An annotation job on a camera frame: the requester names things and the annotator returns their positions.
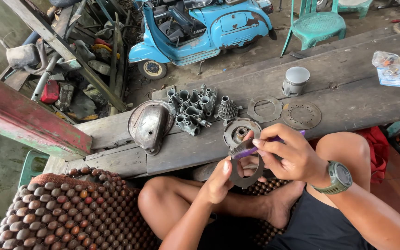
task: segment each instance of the scooter tire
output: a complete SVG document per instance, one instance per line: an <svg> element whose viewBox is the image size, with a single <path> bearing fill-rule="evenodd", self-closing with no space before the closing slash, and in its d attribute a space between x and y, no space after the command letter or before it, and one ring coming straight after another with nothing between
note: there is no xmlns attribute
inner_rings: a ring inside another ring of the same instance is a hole
<svg viewBox="0 0 400 250"><path fill-rule="evenodd" d="M241 53L245 53L250 51L252 48L254 48L254 46L256 45L256 42L252 42L250 44L241 46L241 47L237 47L237 48L233 48L231 49L232 52L237 53L237 54L241 54Z"/></svg>
<svg viewBox="0 0 400 250"><path fill-rule="evenodd" d="M168 73L168 64L152 60L143 60L138 62L138 70L147 79L158 80L165 77L166 73Z"/></svg>

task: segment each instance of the man's right hand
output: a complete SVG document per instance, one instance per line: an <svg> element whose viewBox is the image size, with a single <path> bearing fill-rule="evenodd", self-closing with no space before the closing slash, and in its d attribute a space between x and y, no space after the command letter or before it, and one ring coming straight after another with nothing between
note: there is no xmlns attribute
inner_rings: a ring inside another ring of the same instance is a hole
<svg viewBox="0 0 400 250"><path fill-rule="evenodd" d="M267 139L279 136L284 143ZM330 185L328 162L317 156L301 133L277 123L262 130L260 139L253 144L259 149L265 168L269 168L277 178L284 180L305 181L316 187ZM275 159L273 153L282 157Z"/></svg>

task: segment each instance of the toothbrush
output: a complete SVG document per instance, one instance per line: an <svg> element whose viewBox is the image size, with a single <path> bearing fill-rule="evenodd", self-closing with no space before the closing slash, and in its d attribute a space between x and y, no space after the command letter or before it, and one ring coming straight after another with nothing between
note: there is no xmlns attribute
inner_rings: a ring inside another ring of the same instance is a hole
<svg viewBox="0 0 400 250"><path fill-rule="evenodd" d="M302 135L305 135L305 130L299 131ZM228 155L230 155L233 159L240 159L243 157L250 156L255 151L258 150L256 146L253 144L253 137L250 137L246 141L242 141L240 145L238 145L235 149L231 150ZM268 139L267 141L281 141L282 139L278 136Z"/></svg>

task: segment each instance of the green watch strap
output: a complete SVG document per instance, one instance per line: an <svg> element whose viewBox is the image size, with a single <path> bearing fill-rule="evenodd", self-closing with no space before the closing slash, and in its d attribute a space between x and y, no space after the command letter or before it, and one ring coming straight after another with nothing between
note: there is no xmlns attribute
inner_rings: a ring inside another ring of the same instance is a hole
<svg viewBox="0 0 400 250"><path fill-rule="evenodd" d="M313 185L311 186L323 194L338 194L347 190L353 184L351 174L347 167L340 162L328 162L328 173L330 174L331 185L326 188L316 188Z"/></svg>

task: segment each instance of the person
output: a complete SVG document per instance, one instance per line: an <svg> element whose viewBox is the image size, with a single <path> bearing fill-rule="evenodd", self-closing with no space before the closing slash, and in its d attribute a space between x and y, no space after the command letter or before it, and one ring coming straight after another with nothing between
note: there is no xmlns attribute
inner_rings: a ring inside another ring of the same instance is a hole
<svg viewBox="0 0 400 250"><path fill-rule="evenodd" d="M247 138L253 135L250 131ZM284 143L267 142L275 136ZM138 207L155 235L163 240L160 249L254 249L244 243L244 234L228 239L229 227L215 226L220 216L264 219L283 228L300 196L286 232L276 235L265 249L368 249L369 244L378 250L400 249L400 214L370 193L370 151L362 136L328 134L314 151L299 132L275 124L263 129L260 139L253 143L266 168L279 179L293 181L267 195L228 192L233 186L229 157L217 164L204 184L175 177L150 179L138 197ZM283 160L276 160L274 153ZM258 163L257 159L248 156L239 165ZM311 185L330 186L329 161L345 165L353 183L343 192L325 195ZM243 174L248 176L249 171L244 169ZM214 214L218 215L216 221L211 219Z"/></svg>

